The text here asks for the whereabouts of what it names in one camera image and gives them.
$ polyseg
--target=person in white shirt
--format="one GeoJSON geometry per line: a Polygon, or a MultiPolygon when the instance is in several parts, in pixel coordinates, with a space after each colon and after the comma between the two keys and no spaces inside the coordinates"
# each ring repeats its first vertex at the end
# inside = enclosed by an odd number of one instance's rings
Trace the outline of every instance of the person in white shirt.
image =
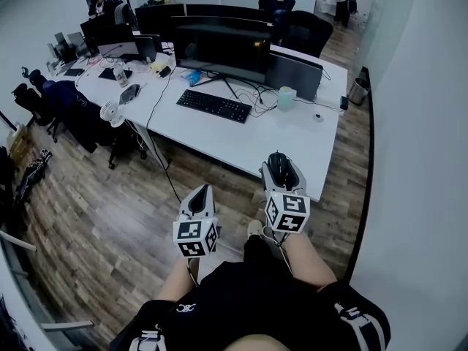
{"type": "Polygon", "coordinates": [[[348,21],[350,20],[350,12],[347,6],[348,0],[336,0],[336,14],[335,22],[343,23],[344,27],[348,27],[348,21]]]}

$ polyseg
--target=black t-shirt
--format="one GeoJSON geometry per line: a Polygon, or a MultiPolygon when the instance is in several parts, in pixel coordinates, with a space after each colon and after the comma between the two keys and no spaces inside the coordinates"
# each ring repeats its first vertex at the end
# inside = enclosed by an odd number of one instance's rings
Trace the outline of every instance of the black t-shirt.
{"type": "Polygon", "coordinates": [[[335,303],[358,307],[377,319],[388,344],[390,327],[384,313],[347,284],[337,282],[317,293],[289,271],[223,263],[178,303],[146,303],[110,349],[128,351],[134,338],[154,331],[157,324],[168,351],[223,350],[249,334],[271,336],[292,351],[359,350],[356,335],[340,320],[335,303]]]}

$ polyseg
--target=shirt sleeve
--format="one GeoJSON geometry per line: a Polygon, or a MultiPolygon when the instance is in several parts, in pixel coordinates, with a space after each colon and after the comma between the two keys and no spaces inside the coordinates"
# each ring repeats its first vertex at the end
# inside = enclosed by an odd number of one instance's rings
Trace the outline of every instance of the shirt sleeve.
{"type": "Polygon", "coordinates": [[[347,350],[362,350],[358,340],[362,335],[369,351],[380,351],[380,337],[383,335],[386,349],[391,337],[390,324],[378,306],[344,282],[329,284],[320,291],[319,296],[328,307],[327,313],[331,314],[329,320],[342,335],[339,340],[343,343],[342,347],[347,347],[347,350]],[[356,318],[358,320],[355,323],[362,325],[358,332],[355,324],[347,321],[356,318]]]}
{"type": "Polygon", "coordinates": [[[133,339],[143,331],[154,331],[155,325],[175,306],[171,301],[149,301],[141,307],[123,331],[110,343],[110,351],[129,351],[133,339]]]}

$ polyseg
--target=blue package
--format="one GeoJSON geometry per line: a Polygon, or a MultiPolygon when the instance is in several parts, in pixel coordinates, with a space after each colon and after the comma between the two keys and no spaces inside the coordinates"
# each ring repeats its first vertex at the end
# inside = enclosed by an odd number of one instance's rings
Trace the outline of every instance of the blue package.
{"type": "Polygon", "coordinates": [[[187,75],[181,75],[181,77],[183,79],[188,80],[189,85],[193,86],[194,84],[197,84],[198,82],[200,82],[200,79],[202,78],[202,75],[203,75],[202,72],[194,71],[194,72],[191,72],[191,73],[189,73],[187,75]]]}

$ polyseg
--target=smartphone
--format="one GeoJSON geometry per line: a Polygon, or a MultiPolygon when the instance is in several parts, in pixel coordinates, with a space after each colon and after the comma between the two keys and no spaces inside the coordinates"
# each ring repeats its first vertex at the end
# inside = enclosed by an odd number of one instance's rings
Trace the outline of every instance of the smartphone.
{"type": "Polygon", "coordinates": [[[169,67],[165,67],[163,70],[161,70],[159,72],[159,76],[161,78],[164,78],[164,77],[168,76],[170,74],[170,72],[172,72],[172,70],[169,67]]]}

